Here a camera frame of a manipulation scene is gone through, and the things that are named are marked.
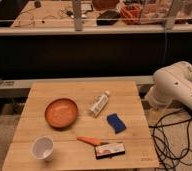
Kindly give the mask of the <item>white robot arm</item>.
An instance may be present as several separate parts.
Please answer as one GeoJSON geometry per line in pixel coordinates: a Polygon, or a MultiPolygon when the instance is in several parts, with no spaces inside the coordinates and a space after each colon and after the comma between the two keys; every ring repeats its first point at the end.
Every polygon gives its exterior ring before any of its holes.
{"type": "Polygon", "coordinates": [[[150,106],[160,109],[177,100],[192,110],[192,64],[180,61],[158,69],[146,94],[150,106]]]}

